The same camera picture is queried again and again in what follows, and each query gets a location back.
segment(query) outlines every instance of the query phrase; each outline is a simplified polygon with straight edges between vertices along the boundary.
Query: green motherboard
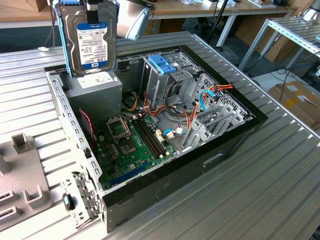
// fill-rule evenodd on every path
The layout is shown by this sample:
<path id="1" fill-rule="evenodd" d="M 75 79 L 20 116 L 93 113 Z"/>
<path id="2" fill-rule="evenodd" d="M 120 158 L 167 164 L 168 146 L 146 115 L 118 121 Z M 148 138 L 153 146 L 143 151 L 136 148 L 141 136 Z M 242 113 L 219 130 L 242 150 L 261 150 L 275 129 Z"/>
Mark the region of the green motherboard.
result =
<path id="1" fill-rule="evenodd" d="M 110 189 L 176 155 L 171 144 L 166 140 L 160 142 L 157 139 L 157 127 L 149 115 L 144 116 L 140 121 L 143 122 L 139 125 L 133 120 L 126 121 L 127 128 L 121 123 L 112 123 L 109 127 L 106 124 L 103 129 L 96 131 L 97 160 L 102 169 L 99 181 L 105 189 Z M 121 134 L 126 130 L 130 131 L 130 137 L 115 141 L 113 135 Z M 164 150 L 163 154 L 156 155 L 154 149 L 156 146 L 150 145 L 151 140 L 157 141 L 158 148 L 160 145 Z"/>

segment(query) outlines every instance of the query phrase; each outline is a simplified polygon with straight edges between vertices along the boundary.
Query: hard drive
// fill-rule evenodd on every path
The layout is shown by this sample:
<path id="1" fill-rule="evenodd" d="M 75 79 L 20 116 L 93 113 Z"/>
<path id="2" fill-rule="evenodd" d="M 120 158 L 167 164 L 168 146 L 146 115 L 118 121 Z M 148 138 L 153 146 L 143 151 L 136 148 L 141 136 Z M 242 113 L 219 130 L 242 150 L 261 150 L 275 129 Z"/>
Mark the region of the hard drive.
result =
<path id="1" fill-rule="evenodd" d="M 100 2 L 97 6 L 95 23 L 88 23 L 83 5 L 60 4 L 55 9 L 72 77 L 107 72 L 117 66 L 117 6 L 113 2 Z"/>

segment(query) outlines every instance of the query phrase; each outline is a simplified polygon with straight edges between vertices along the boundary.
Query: motherboard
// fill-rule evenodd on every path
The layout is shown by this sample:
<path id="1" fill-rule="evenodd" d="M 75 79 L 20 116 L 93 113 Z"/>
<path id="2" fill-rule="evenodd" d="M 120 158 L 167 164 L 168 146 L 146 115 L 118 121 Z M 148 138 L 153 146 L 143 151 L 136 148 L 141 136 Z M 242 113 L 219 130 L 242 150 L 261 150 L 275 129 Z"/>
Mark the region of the motherboard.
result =
<path id="1" fill-rule="evenodd" d="M 111 118 L 96 135 L 97 159 L 103 172 L 100 182 L 105 189 L 177 154 L 149 115 L 129 120 L 123 116 Z"/>

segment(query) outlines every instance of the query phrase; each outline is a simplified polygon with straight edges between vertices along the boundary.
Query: capacitor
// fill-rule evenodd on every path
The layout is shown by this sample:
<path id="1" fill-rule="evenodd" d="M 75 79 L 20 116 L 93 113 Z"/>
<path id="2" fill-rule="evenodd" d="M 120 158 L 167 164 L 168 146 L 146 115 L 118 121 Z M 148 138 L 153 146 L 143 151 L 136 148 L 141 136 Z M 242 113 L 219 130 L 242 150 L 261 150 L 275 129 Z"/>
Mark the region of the capacitor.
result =
<path id="1" fill-rule="evenodd" d="M 117 159 L 118 159 L 118 156 L 117 156 L 116 154 L 113 154 L 113 155 L 112 155 L 112 160 L 115 161 L 115 160 L 117 160 Z"/>

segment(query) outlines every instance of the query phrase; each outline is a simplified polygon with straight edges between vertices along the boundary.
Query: ram slot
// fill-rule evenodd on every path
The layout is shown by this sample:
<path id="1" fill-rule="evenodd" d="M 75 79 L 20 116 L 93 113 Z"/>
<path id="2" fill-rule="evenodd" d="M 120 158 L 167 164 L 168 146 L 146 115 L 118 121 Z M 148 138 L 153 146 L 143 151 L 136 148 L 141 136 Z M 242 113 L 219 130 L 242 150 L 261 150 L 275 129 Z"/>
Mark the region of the ram slot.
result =
<path id="1" fill-rule="evenodd" d="M 141 136 L 143 142 L 151 151 L 152 156 L 155 159 L 158 159 L 160 155 L 163 154 L 164 149 L 161 146 L 159 148 L 159 143 L 157 139 L 155 138 L 155 136 L 153 136 L 152 132 L 149 130 L 146 123 L 143 120 L 137 120 L 133 122 L 133 126 Z"/>
<path id="2" fill-rule="evenodd" d="M 160 145 L 159 141 L 157 140 L 157 138 L 155 137 L 155 135 L 152 133 L 152 131 L 148 128 L 147 124 L 145 123 L 145 121 L 141 120 L 140 121 L 141 127 L 142 129 L 148 133 L 148 135 L 150 136 L 154 146 L 157 148 L 157 150 L 160 152 L 160 154 L 165 154 L 166 151 L 164 150 L 164 148 Z"/>

